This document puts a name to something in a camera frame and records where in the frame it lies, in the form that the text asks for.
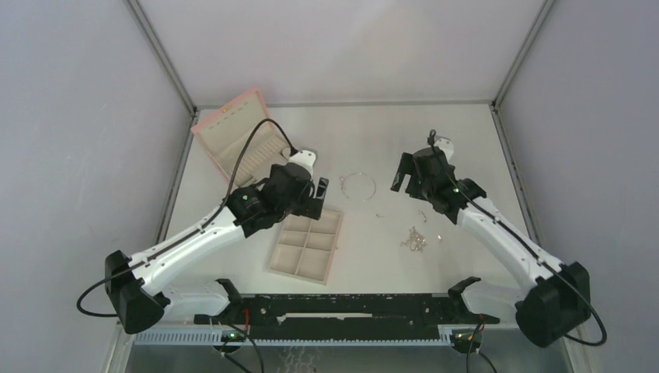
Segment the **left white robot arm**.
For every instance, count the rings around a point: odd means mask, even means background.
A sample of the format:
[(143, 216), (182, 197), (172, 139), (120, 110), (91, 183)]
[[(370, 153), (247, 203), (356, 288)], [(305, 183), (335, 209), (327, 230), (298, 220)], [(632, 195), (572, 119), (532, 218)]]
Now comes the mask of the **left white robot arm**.
[(218, 279), (190, 293), (173, 290), (171, 282), (206, 256), (272, 228), (290, 214), (320, 219), (328, 186), (327, 178), (313, 182), (293, 162), (275, 165), (267, 178), (233, 190), (219, 208), (171, 239), (132, 256), (120, 250), (110, 254), (105, 289), (124, 332), (136, 334), (166, 319), (197, 315), (237, 322), (243, 304), (231, 281)]

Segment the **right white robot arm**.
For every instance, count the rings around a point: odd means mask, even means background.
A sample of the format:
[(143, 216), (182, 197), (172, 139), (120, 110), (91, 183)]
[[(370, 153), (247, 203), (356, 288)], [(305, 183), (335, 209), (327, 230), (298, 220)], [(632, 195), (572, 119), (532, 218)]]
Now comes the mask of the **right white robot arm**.
[(431, 146), (404, 152), (391, 189), (428, 202), (434, 211), (480, 242), (511, 274), (516, 288), (469, 277), (449, 295), (450, 316), (460, 323), (478, 315), (515, 322), (537, 347), (548, 347), (595, 315), (590, 275), (578, 262), (565, 264), (515, 228), (471, 179), (455, 178), (446, 154)]

